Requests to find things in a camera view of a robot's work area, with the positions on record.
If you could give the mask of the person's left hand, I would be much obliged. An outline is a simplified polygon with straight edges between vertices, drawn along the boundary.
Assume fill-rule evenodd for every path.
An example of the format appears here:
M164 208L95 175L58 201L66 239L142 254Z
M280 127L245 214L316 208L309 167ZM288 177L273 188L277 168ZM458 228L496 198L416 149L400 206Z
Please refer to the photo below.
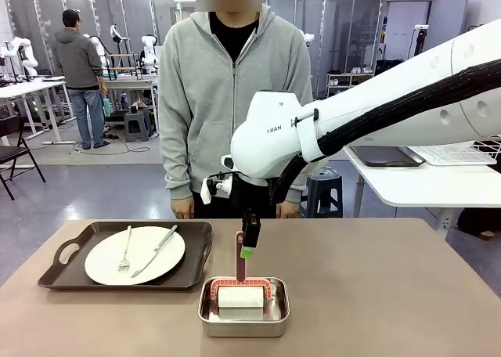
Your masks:
M276 205L277 218L297 218L300 214L300 204L284 201Z

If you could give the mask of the person's right hand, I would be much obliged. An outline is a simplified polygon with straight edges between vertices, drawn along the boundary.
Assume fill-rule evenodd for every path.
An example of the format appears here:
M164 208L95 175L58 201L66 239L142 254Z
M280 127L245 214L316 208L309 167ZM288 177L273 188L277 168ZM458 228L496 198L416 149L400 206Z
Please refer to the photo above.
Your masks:
M177 219L193 219L195 202L192 197L171 200L171 209Z

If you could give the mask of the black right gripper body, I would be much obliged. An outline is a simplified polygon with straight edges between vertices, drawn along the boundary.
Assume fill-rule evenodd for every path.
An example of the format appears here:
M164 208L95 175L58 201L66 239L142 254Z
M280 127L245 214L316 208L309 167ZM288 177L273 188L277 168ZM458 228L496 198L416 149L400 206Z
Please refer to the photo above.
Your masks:
M242 217L249 208L257 212L260 217L273 217L274 203L270 200L269 188L250 184L238 175L234 175L230 193L230 215Z

